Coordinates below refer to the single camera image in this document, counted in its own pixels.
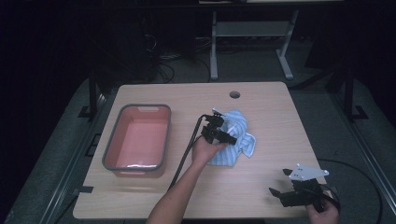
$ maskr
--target dark background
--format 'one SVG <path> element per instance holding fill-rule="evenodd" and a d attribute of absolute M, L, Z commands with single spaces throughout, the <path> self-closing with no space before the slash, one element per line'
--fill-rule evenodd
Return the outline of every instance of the dark background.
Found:
<path fill-rule="evenodd" d="M 74 2 L 0 1 L 0 220 L 90 72 L 97 75 L 101 91 L 122 83 L 149 83 L 160 52 L 147 54 L 143 34 L 156 35 L 160 45 L 179 47 L 190 56 L 193 38 L 210 34 L 210 12 L 200 12 L 199 17 L 190 11 L 157 13 L 145 26 L 140 13 L 81 13 L 78 7 L 100 6 L 101 1 Z M 108 6 L 124 2 L 112 1 Z M 307 66 L 327 69 L 342 62 L 353 68 L 396 126 L 394 11 L 394 4 L 353 1 L 320 11 L 305 8 L 293 38 L 316 39 Z"/>

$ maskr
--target hand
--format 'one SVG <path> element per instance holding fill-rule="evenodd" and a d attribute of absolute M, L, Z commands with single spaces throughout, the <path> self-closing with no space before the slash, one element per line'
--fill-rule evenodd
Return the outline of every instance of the hand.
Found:
<path fill-rule="evenodd" d="M 306 207 L 311 224 L 338 224 L 340 214 L 337 208 L 327 200 L 323 200 L 322 202 L 324 211 L 321 213 L 317 212 L 313 204 L 309 204 Z"/>
<path fill-rule="evenodd" d="M 209 144 L 202 136 L 199 136 L 196 139 L 195 144 L 192 146 L 192 164 L 196 164 L 199 167 L 204 168 L 218 151 L 227 146 L 227 143 L 216 145 Z"/>

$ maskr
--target metal leg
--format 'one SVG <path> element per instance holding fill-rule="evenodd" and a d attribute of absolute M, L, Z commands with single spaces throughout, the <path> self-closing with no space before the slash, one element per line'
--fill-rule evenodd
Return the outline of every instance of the metal leg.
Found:
<path fill-rule="evenodd" d="M 291 16 L 291 20 L 288 26 L 288 30 L 286 31 L 285 35 L 285 43 L 283 44 L 282 48 L 276 50 L 277 58 L 280 61 L 280 65 L 282 66 L 283 73 L 285 74 L 286 79 L 293 79 L 293 74 L 291 73 L 288 61 L 286 60 L 286 50 L 288 49 L 289 42 L 291 40 L 291 35 L 293 34 L 294 25 L 297 21 L 299 10 L 295 10 L 293 15 Z"/>
<path fill-rule="evenodd" d="M 218 59 L 216 58 L 216 11 L 213 12 L 212 22 L 212 51 L 210 52 L 210 78 L 218 79 Z"/>

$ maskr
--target person's left hand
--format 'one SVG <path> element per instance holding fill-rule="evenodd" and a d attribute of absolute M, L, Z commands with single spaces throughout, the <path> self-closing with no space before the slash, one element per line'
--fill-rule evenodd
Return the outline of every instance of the person's left hand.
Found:
<path fill-rule="evenodd" d="M 199 136 L 195 144 L 192 146 L 192 164 L 205 167 L 218 151 L 224 149 L 227 146 L 227 143 L 220 143 L 216 145 L 209 144 L 202 136 Z"/>

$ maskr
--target white plastic bracket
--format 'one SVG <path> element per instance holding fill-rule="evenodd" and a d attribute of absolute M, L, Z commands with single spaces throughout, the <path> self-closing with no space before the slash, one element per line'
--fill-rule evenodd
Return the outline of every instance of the white plastic bracket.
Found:
<path fill-rule="evenodd" d="M 305 166 L 297 163 L 296 168 L 291 172 L 289 175 L 290 180 L 310 180 L 318 177 L 322 177 L 328 175 L 329 172 L 327 170 L 320 170 L 316 167 L 312 166 Z"/>

